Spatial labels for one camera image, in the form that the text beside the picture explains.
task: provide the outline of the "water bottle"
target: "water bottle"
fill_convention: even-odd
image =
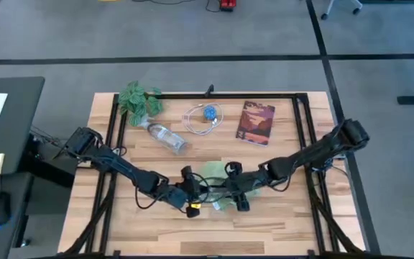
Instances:
[[[186,140],[161,124],[149,123],[145,120],[140,123],[140,126],[144,127],[155,140],[171,149],[175,154],[179,155],[185,151],[188,144]]]

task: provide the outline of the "artificial plant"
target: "artificial plant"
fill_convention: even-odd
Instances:
[[[156,116],[162,112],[162,103],[155,97],[161,95],[161,90],[155,87],[152,90],[154,95],[145,92],[138,81],[132,81],[119,93],[118,102],[121,106],[121,114],[130,113],[130,125],[138,126],[146,114]]]

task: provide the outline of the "wooden tabletop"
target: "wooden tabletop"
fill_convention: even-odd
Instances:
[[[93,100],[88,127],[99,131],[103,136],[108,127],[113,95],[96,94]],[[308,92],[308,96],[316,134],[321,138],[334,126],[328,98],[325,92]],[[193,171],[199,173],[207,161],[238,161],[242,163],[244,171],[253,171],[259,163],[270,158],[297,152],[300,147],[291,100],[251,101],[276,107],[267,147],[235,138],[243,99],[167,99],[162,101],[165,112],[156,119],[190,143],[187,153],[173,155],[144,129],[127,125],[124,144],[128,152],[124,157],[137,167],[168,176],[170,182],[174,183],[181,181],[180,169],[185,165],[191,165]],[[223,107],[223,123],[206,136],[188,132],[181,122],[183,113],[192,106],[210,102]],[[195,127],[206,127],[202,123],[201,112],[195,114],[192,120]],[[116,123],[113,143],[116,142],[118,124]],[[344,168],[342,162],[336,162],[336,165]],[[88,223],[97,178],[97,171],[77,171],[59,252],[69,248]],[[335,220],[354,244],[364,249],[348,178],[341,171],[331,169],[327,173],[326,182]],[[139,201],[143,205],[151,202],[143,195],[139,196]],[[210,204],[204,204],[201,215],[194,219],[187,219],[185,214],[161,202],[150,209],[141,210],[135,204],[131,181],[118,176],[106,253],[110,255],[113,250],[120,250],[122,255],[305,255],[308,249],[317,251],[302,168],[295,172],[287,191],[279,193],[262,188],[259,195],[249,202],[249,212],[238,212],[235,206],[230,206],[225,212],[217,211]],[[329,249],[325,222],[323,228]],[[95,249],[98,247],[101,224],[97,230]]]

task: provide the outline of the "concrete floor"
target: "concrete floor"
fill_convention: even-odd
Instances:
[[[242,0],[233,13],[206,12],[205,3],[2,0],[0,59],[319,53],[304,1]],[[328,0],[313,3],[319,17]],[[337,1],[319,20],[328,54],[414,53],[414,5],[365,5],[357,17],[352,8]],[[414,106],[395,100],[414,94],[414,60],[330,64],[346,117],[372,138],[356,158],[381,252],[414,256]],[[9,76],[46,78],[34,125],[60,138],[86,124],[94,92],[132,80],[163,91],[213,83],[217,91],[328,92],[319,60],[0,65],[0,77]]]

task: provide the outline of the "red object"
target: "red object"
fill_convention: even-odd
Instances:
[[[236,0],[221,0],[220,9],[233,9],[236,7]]]

